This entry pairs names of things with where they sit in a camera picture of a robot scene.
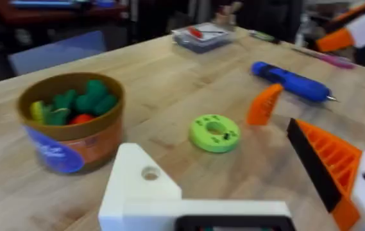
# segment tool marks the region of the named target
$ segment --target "green donut-shaped object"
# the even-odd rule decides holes
[[[189,129],[192,143],[213,153],[234,149],[240,135],[235,122],[221,115],[201,115],[192,122]]]

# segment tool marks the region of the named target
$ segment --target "red toy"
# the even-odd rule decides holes
[[[200,30],[196,29],[195,27],[189,26],[188,31],[189,31],[189,33],[191,33],[191,35],[194,35],[195,37],[202,39],[202,36],[203,36],[202,32],[200,32]]]
[[[69,124],[81,124],[92,120],[94,116],[88,114],[77,115],[74,119],[69,121]]]

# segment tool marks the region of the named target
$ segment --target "brown container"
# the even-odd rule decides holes
[[[89,80],[101,80],[118,102],[107,113],[83,124],[51,126],[33,120],[30,105],[69,89],[85,93]],[[19,117],[37,148],[40,161],[59,173],[89,171],[107,163],[122,141],[124,89],[113,78],[96,73],[61,74],[42,80],[26,89],[17,102]]]

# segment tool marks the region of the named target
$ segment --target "pink pen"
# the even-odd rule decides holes
[[[325,61],[329,64],[332,64],[336,67],[339,67],[339,68],[344,68],[344,69],[355,68],[355,64],[353,64],[352,61],[350,61],[348,58],[345,58],[345,57],[326,55],[326,54],[315,53],[315,52],[310,52],[310,51],[302,51],[295,47],[292,47],[292,50],[301,52],[302,54],[305,54],[305,55],[309,55],[309,56],[318,58],[320,60],[323,60],[323,61]]]

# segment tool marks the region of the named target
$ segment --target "white 3d printed part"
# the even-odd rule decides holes
[[[183,200],[181,189],[138,144],[122,144],[98,219],[102,231],[172,231],[184,215],[286,216],[282,201]]]

